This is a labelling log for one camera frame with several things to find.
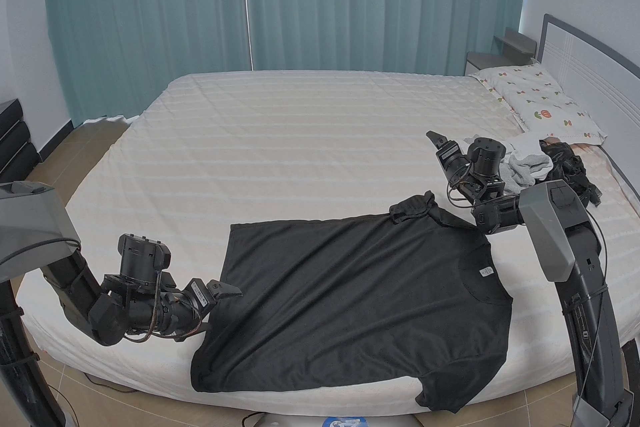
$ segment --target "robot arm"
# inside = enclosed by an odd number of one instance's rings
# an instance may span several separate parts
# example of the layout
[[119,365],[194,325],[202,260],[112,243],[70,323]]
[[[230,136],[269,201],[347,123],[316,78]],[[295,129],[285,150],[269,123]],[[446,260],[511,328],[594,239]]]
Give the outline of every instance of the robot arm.
[[478,137],[463,155],[455,141],[435,132],[427,136],[449,187],[472,204],[478,229],[493,234],[526,225],[545,277],[556,284],[582,392],[572,426],[628,426],[633,394],[623,388],[618,327],[600,265],[600,242],[577,194],[556,180],[503,196],[502,144]]
[[[102,285],[81,254],[80,242],[57,193],[48,185],[0,185],[0,375],[31,425],[73,425],[53,399],[22,326],[10,279],[40,268],[65,316],[103,346],[151,335],[183,341],[206,330],[204,317],[233,286],[192,279],[176,288],[164,270],[171,262],[160,241],[125,234],[118,241],[120,274]],[[145,334],[142,339],[127,335]]]

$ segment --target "black cloth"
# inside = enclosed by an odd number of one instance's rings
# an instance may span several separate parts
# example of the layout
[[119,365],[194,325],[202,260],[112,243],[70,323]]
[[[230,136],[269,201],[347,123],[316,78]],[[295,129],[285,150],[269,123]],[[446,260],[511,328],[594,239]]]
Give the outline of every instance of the black cloth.
[[540,147],[551,161],[554,168],[549,171],[545,182],[552,180],[564,180],[569,185],[586,208],[589,201],[594,206],[601,202],[602,192],[587,178],[587,170],[584,168],[582,159],[573,153],[571,146],[567,143],[547,143],[540,141]]
[[191,365],[197,391],[291,391],[420,379],[458,411],[506,359],[512,299],[475,226],[433,194],[330,221],[232,225],[219,303]]

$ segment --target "white bed sheet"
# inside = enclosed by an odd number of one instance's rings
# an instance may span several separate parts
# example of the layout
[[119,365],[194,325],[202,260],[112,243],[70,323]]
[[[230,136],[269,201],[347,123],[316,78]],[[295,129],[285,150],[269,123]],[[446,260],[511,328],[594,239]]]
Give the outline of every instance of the white bed sheet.
[[[188,75],[133,122],[89,173],[67,210],[100,279],[119,269],[116,243],[133,232],[172,250],[179,287],[218,279],[230,223],[326,219],[385,212],[445,179],[425,137],[505,138],[520,128],[468,77],[356,71],[257,71]],[[640,331],[640,219],[598,148],[579,149],[603,191],[589,207],[609,247],[609,288],[621,342]],[[572,371],[556,291],[522,227],[491,236],[502,283],[514,297],[507,362],[474,399],[496,398]],[[191,388],[203,335],[105,348],[75,330],[39,272],[18,294],[24,322],[54,358],[116,383],[185,401],[305,415],[416,413],[417,379],[293,392],[206,394]]]

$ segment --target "floral pillow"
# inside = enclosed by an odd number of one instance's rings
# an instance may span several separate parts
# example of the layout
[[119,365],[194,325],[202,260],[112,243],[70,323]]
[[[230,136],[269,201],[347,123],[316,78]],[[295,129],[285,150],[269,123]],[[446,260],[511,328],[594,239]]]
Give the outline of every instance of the floral pillow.
[[569,144],[602,144],[607,136],[540,64],[487,68],[471,75],[511,110],[527,132]]

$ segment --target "floor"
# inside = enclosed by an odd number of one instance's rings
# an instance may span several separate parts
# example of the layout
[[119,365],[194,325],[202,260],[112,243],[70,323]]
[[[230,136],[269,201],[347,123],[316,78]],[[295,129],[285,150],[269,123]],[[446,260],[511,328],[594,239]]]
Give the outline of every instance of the floor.
[[[124,120],[102,120],[76,128],[45,162],[33,170],[29,179],[54,186],[66,204],[87,173],[127,126]],[[20,280],[14,280],[12,284],[17,291]],[[33,341],[31,346],[41,356],[40,368],[47,382],[56,390],[55,397],[67,410],[62,395],[71,402],[81,427],[240,427],[242,418],[248,413],[244,410],[190,404],[143,392],[122,393],[101,387],[91,383],[81,372],[40,351]],[[127,391],[98,378],[93,380]],[[435,412],[416,417],[425,427],[569,425],[571,400],[575,391],[575,377],[567,375],[507,397],[464,407],[455,415]],[[1,382],[0,411],[3,415],[2,425],[27,427],[28,423]],[[248,427],[254,422],[254,418],[251,418],[247,422]]]

